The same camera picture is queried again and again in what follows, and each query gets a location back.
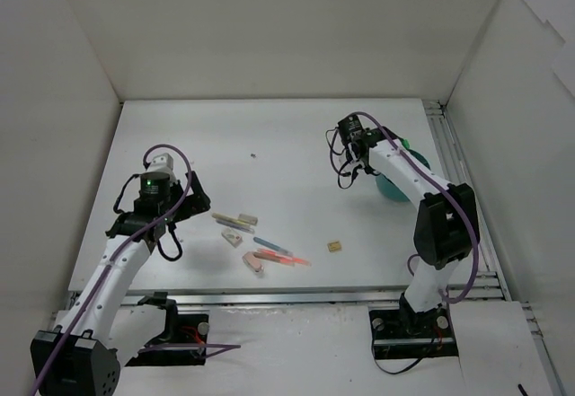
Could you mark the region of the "yellow slim pen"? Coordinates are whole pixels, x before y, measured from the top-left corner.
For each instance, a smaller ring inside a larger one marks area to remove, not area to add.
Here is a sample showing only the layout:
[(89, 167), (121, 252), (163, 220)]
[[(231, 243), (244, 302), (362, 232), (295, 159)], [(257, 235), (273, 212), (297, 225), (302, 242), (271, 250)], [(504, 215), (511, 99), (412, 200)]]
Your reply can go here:
[(226, 216), (226, 215), (215, 213), (215, 212), (212, 213), (211, 216), (216, 220), (226, 221), (230, 224), (236, 224), (236, 225), (243, 226), (246, 228), (252, 228), (250, 224), (245, 223), (245, 222), (243, 222), (237, 218), (233, 218), (231, 216)]

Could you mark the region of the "blue slim pen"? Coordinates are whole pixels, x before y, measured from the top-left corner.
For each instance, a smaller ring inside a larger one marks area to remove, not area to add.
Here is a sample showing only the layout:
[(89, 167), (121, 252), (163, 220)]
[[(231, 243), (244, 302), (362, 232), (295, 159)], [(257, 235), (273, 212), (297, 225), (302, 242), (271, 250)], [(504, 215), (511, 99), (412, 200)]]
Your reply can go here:
[(287, 256), (293, 255), (293, 253), (291, 251), (289, 251), (283, 247), (280, 247), (273, 242), (266, 241), (260, 237), (254, 236), (253, 241), (260, 246), (263, 246), (263, 247), (265, 247), (269, 250), (275, 251), (275, 252), (279, 252), (280, 254), (287, 255)]

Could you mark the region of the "orange pink slim pen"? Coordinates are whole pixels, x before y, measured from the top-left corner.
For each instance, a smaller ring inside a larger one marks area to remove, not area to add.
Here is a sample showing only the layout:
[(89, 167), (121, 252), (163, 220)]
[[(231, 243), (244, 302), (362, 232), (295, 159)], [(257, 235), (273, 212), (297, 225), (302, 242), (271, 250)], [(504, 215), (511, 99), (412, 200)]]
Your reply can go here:
[(281, 264), (288, 264), (288, 265), (293, 265), (294, 262), (291, 259), (286, 259), (280, 256), (276, 256), (273, 254), (268, 254), (268, 253), (264, 253), (264, 252), (254, 252), (252, 254), (255, 258), (259, 259), (259, 260), (268, 260), (268, 261), (273, 261), (273, 262), (277, 262), (277, 263), (281, 263)]

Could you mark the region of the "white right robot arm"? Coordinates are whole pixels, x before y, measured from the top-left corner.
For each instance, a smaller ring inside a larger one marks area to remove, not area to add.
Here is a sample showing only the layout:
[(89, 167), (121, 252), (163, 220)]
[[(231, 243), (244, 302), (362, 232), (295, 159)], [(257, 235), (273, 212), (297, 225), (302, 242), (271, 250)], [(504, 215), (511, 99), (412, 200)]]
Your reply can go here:
[(481, 240), (476, 197), (468, 184), (454, 184), (415, 159), (389, 128), (379, 122), (363, 127), (363, 116), (356, 111), (338, 122), (331, 141), (343, 148), (330, 156), (341, 161), (334, 169), (339, 177), (381, 175), (417, 210), (413, 243), (419, 263), (397, 313), (400, 329), (417, 335), (433, 324), (441, 307), (463, 301), (473, 287)]

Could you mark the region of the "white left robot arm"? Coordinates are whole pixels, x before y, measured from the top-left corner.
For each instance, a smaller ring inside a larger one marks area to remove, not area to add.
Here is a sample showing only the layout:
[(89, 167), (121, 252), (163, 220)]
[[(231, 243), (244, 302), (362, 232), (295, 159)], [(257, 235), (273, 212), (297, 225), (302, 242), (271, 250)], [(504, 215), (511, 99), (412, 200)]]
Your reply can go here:
[(151, 342), (166, 342), (180, 329), (177, 303), (165, 293), (141, 298), (119, 320), (119, 309), (138, 271), (177, 223), (210, 209), (194, 171), (181, 185), (165, 170), (140, 175), (139, 196), (107, 231), (101, 261), (85, 290), (53, 330), (31, 342), (33, 394), (111, 395), (121, 369)]

